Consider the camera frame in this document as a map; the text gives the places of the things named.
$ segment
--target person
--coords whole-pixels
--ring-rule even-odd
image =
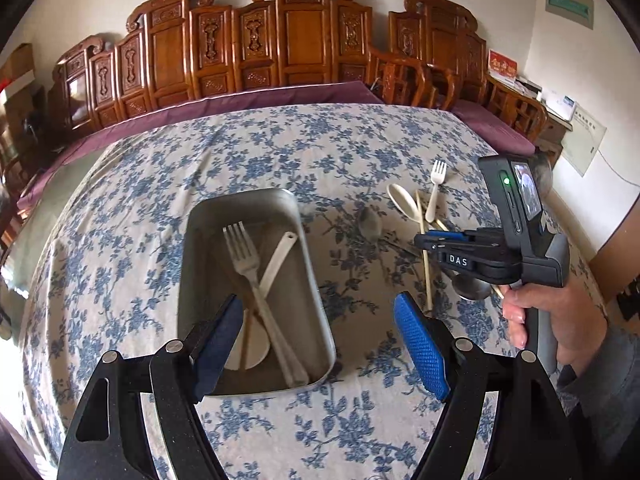
[[[568,419],[585,478],[638,475],[640,338],[610,325],[574,275],[563,288],[529,283],[502,291],[502,315],[518,348],[527,342],[527,309],[551,314],[558,363],[564,365],[557,390],[578,400]]]

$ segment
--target fork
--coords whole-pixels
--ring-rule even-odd
[[[226,247],[234,264],[234,269],[238,274],[244,276],[251,285],[258,312],[264,321],[264,327],[269,339],[271,339],[271,344],[276,352],[287,386],[289,388],[306,386],[309,384],[309,374],[280,331],[280,327],[276,320],[273,319],[273,314],[265,297],[260,292],[257,272],[260,266],[260,256],[258,256],[254,242],[247,234],[242,222],[229,225],[223,228],[222,232],[225,235]]]
[[[436,218],[436,203],[438,202],[438,186],[444,183],[444,177],[447,174],[447,165],[441,160],[436,160],[431,168],[431,182],[433,182],[433,190],[429,199],[427,211],[424,219],[432,224]]]

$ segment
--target metal screw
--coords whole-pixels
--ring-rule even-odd
[[[536,355],[531,350],[525,350],[520,354],[520,357],[522,357],[522,360],[526,361],[527,363],[536,362]]]
[[[169,352],[169,354],[175,354],[176,352],[182,350],[182,346],[182,341],[180,341],[179,339],[173,339],[164,346],[164,349]]]
[[[102,355],[102,362],[107,364],[113,363],[117,358],[118,353],[113,350],[109,350]]]
[[[469,352],[474,347],[473,343],[465,337],[456,339],[456,348],[461,352]]]

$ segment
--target finger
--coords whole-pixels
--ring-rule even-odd
[[[527,331],[524,325],[513,321],[509,322],[509,341],[516,348],[523,349],[527,344]]]
[[[524,324],[524,309],[513,303],[502,304],[502,317],[516,323]]]
[[[540,310],[551,312],[559,303],[559,290],[561,289],[552,286],[527,283],[527,285],[517,290],[508,290],[504,295],[504,301],[521,308],[534,306]]]

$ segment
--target hand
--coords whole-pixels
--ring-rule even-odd
[[[579,376],[600,349],[607,321],[574,276],[563,288],[527,283],[518,290],[500,286],[504,294],[502,316],[509,321],[511,344],[524,348],[525,309],[535,306],[551,314],[551,329],[558,340],[558,362],[571,365]]]

